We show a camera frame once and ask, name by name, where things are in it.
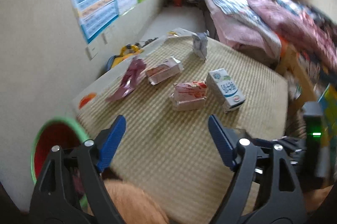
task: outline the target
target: table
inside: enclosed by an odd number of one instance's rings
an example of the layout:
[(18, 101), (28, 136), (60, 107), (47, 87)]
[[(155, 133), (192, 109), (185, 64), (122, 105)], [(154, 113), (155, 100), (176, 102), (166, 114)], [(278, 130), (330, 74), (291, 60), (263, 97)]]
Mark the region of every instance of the table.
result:
[[(118, 114), (124, 115), (127, 130), (112, 169), (149, 193), (174, 220), (206, 224), (233, 175), (223, 165), (208, 132), (208, 117), (216, 114), (224, 126), (244, 128), (252, 137), (280, 138), (286, 120), (287, 82), (266, 66), (211, 38), (206, 62), (192, 53), (189, 37), (167, 39), (144, 60), (150, 68), (168, 56), (183, 63), (181, 74), (155, 86), (144, 79), (132, 94), (108, 103), (105, 98), (119, 86), (121, 78), (117, 78), (80, 110), (78, 120), (94, 138)], [(169, 95), (173, 83), (204, 80), (208, 71), (217, 68), (225, 68), (246, 96), (239, 110), (224, 114), (210, 92), (203, 109), (172, 110)], [(247, 210), (252, 208), (256, 194), (254, 185)]]

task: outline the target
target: milk carton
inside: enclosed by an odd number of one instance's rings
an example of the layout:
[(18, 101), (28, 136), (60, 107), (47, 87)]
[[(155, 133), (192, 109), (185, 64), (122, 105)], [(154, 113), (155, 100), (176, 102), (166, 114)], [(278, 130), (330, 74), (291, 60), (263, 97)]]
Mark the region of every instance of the milk carton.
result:
[(224, 112), (238, 109), (246, 100), (225, 69), (210, 71), (206, 84), (221, 103)]

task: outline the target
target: floor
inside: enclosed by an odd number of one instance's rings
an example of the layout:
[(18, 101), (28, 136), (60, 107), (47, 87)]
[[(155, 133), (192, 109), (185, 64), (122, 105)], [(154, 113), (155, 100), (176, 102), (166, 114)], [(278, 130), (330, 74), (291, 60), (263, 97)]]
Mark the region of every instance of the floor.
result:
[(206, 26), (203, 12), (197, 7), (164, 7), (146, 30), (141, 41), (158, 38), (178, 27), (195, 33), (205, 32)]

